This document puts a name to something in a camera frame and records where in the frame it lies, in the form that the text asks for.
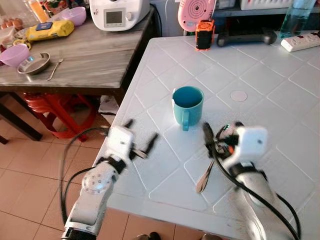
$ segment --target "pink bowl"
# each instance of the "pink bowl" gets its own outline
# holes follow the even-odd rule
[[[62,13],[62,18],[64,20],[72,21],[75,26],[82,25],[85,22],[86,17],[86,8],[83,6],[78,6]]]
[[[18,44],[9,47],[0,54],[0,61],[10,67],[18,67],[23,60],[30,56],[30,51],[27,45]]]

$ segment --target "knob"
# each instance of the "knob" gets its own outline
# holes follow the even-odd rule
[[[127,19],[128,21],[131,21],[132,20],[132,13],[130,11],[128,11],[126,14],[125,14],[125,19]]]

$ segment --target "power strip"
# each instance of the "power strip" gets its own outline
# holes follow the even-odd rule
[[[281,41],[281,46],[283,46],[288,52],[313,48],[319,45],[320,32],[311,32],[299,36],[287,37]]]

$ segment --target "mug handle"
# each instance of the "mug handle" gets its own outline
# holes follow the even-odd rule
[[[182,130],[187,132],[189,130],[189,111],[182,113]]]

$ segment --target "orange bottle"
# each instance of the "orange bottle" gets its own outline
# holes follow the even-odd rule
[[[29,5],[36,17],[39,19],[40,23],[45,23],[48,21],[48,16],[37,0],[29,0]]]

